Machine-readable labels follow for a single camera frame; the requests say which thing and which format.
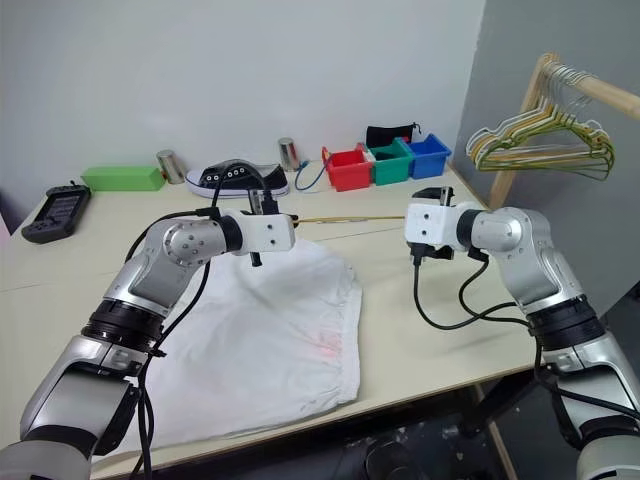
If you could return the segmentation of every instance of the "green block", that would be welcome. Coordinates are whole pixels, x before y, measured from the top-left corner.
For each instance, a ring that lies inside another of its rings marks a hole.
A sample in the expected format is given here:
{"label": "green block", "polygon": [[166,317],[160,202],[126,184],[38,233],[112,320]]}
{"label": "green block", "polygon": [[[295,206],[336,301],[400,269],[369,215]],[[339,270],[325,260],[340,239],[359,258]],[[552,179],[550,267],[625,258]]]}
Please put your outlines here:
{"label": "green block", "polygon": [[82,180],[93,191],[149,191],[158,190],[164,177],[156,167],[91,167]]}
{"label": "green block", "polygon": [[411,156],[407,154],[399,139],[394,138],[391,145],[369,149],[376,157],[372,177],[376,185],[404,182],[409,178]]}

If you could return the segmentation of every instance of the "metal can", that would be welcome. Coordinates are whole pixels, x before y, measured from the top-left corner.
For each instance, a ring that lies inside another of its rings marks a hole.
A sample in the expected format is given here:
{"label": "metal can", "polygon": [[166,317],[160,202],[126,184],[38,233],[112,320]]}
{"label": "metal can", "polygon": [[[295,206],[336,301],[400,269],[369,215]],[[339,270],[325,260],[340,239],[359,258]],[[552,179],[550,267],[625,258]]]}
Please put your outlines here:
{"label": "metal can", "polygon": [[184,168],[173,150],[162,150],[156,153],[156,158],[167,182],[174,185],[184,183]]}
{"label": "metal can", "polygon": [[280,150],[280,164],[287,172],[293,172],[300,167],[300,159],[293,139],[283,137],[278,140],[278,149]]}

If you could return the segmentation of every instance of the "plastic storage bin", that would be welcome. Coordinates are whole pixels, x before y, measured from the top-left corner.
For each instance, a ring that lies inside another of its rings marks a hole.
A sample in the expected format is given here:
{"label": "plastic storage bin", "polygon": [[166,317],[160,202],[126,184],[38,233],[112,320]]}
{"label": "plastic storage bin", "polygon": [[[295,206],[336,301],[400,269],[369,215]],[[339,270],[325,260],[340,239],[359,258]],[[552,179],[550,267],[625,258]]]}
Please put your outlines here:
{"label": "plastic storage bin", "polygon": [[401,142],[401,138],[394,138],[391,145],[369,149],[376,157],[373,165],[373,181],[376,185],[404,182],[409,178],[412,156]]}
{"label": "plastic storage bin", "polygon": [[402,146],[407,152],[413,155],[413,161],[409,167],[410,175],[413,178],[437,177],[442,175],[447,157],[451,155],[451,150],[440,141],[433,133],[427,135],[422,142],[407,144],[402,139]]}
{"label": "plastic storage bin", "polygon": [[329,153],[322,149],[322,160],[327,165],[329,182],[337,192],[367,188],[371,184],[371,167],[360,148],[347,152]]}

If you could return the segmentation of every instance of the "table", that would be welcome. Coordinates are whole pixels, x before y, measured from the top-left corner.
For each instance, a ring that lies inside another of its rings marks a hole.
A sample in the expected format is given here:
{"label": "table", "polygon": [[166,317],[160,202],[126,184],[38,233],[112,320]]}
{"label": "table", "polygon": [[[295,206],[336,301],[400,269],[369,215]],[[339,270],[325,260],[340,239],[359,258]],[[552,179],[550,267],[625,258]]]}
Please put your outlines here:
{"label": "table", "polygon": [[[314,176],[311,171],[305,175]],[[323,178],[313,193],[293,192],[283,197],[280,208],[301,217],[401,215],[411,193],[441,185],[454,187],[456,202],[474,199],[455,172],[447,170],[442,177],[342,193],[332,191]],[[69,338],[79,332],[99,304],[138,233],[163,214],[206,203],[184,185],[167,185],[159,192],[98,192],[72,237],[33,245],[18,234],[0,250],[0,381],[5,385],[0,400],[1,445],[17,440],[25,403]],[[224,200],[221,206],[246,208],[246,200]],[[477,322],[442,332],[424,323],[412,301],[413,272],[402,228],[401,221],[388,220],[304,224],[296,230],[298,236],[346,258],[363,287],[361,387],[356,401],[281,428],[155,450],[154,464],[247,446],[530,367],[534,345],[520,326]],[[434,319],[455,323],[467,318],[458,305],[457,289],[477,268],[477,262],[461,254],[450,262],[425,260],[421,298]],[[509,299],[494,263],[468,290],[469,304],[476,309]],[[515,309],[508,313],[520,315]],[[123,454],[104,459],[94,467],[93,476],[127,472],[133,465],[132,457]]]}

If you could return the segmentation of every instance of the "black pouch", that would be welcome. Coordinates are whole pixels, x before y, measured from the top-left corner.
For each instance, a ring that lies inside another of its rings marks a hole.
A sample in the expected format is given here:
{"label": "black pouch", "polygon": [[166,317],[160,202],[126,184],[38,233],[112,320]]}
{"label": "black pouch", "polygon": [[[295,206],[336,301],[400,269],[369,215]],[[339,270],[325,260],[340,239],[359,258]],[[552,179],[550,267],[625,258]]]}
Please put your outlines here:
{"label": "black pouch", "polygon": [[396,137],[402,137],[407,142],[411,142],[411,136],[413,135],[413,129],[417,128],[418,133],[422,133],[420,125],[413,122],[411,125],[403,127],[367,127],[367,147],[385,147],[391,145],[393,139]]}

